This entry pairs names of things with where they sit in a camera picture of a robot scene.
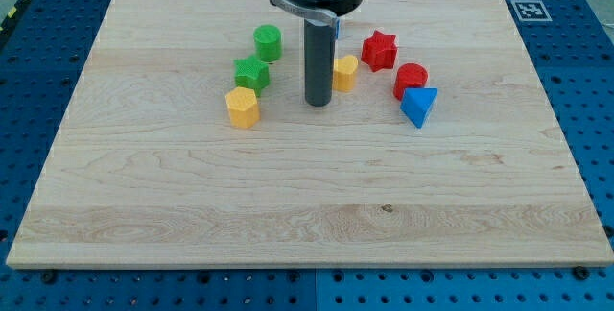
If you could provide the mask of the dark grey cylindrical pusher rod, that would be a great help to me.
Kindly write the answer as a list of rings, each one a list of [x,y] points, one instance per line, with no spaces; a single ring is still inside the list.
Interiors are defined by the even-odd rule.
[[[304,21],[304,97],[314,107],[324,107],[332,98],[335,33],[319,21]]]

